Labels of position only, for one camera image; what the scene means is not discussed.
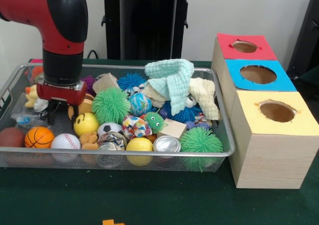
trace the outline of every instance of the yellow ball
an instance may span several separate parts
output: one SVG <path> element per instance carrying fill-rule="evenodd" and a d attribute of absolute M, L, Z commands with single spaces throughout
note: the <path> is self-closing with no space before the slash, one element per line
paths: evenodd
<path fill-rule="evenodd" d="M 93 113 L 82 113 L 74 121 L 74 131 L 78 136 L 88 132 L 96 132 L 99 128 L 99 122 Z"/>
<path fill-rule="evenodd" d="M 153 144 L 146 138 L 134 138 L 126 147 L 127 151 L 153 151 Z M 127 159 L 130 161 L 131 164 L 135 166 L 146 166 L 148 165 L 153 157 L 152 156 L 134 156 L 128 155 Z"/>

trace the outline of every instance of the green spiky ball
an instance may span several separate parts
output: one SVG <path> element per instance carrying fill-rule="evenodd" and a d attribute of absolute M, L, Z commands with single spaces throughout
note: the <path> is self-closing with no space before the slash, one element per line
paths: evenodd
<path fill-rule="evenodd" d="M 164 119 L 156 112 L 147 113 L 144 120 L 149 124 L 153 134 L 159 133 L 164 127 Z"/>
<path fill-rule="evenodd" d="M 221 153 L 223 145 L 221 141 L 212 134 L 212 131 L 202 127 L 196 127 L 180 139 L 182 152 L 200 152 L 200 153 Z M 184 157 L 184 163 L 189 170 L 202 172 L 217 162 L 218 157 Z"/>
<path fill-rule="evenodd" d="M 96 95 L 92 104 L 92 112 L 100 124 L 106 122 L 122 124 L 124 117 L 131 109 L 127 98 L 127 93 L 121 89 L 108 88 Z"/>

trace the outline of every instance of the light blue cloth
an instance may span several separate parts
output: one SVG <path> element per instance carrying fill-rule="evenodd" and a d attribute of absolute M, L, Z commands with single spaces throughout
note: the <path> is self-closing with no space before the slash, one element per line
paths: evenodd
<path fill-rule="evenodd" d="M 145 74 L 150 78 L 146 84 L 170 101 L 172 115 L 185 108 L 193 73 L 194 64 L 185 59 L 163 60 L 145 66 Z"/>

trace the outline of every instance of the circular hole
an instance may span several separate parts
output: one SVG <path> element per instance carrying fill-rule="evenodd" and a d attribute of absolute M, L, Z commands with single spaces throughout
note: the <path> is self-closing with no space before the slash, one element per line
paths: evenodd
<path fill-rule="evenodd" d="M 257 84 L 268 84 L 277 79 L 276 74 L 263 66 L 251 65 L 240 69 L 240 75 Z"/>
<path fill-rule="evenodd" d="M 282 102 L 265 102 L 260 105 L 260 110 L 267 118 L 277 122 L 289 122 L 295 117 L 294 109 Z"/>
<path fill-rule="evenodd" d="M 239 52 L 243 53 L 253 53 L 256 52 L 257 46 L 253 43 L 246 41 L 236 41 L 232 44 L 232 46 Z"/>

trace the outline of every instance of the red box lid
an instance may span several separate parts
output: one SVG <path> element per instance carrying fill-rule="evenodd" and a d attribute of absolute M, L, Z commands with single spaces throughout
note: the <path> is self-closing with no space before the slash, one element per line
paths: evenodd
<path fill-rule="evenodd" d="M 265 36 L 218 33 L 217 39 L 225 59 L 277 60 Z"/>

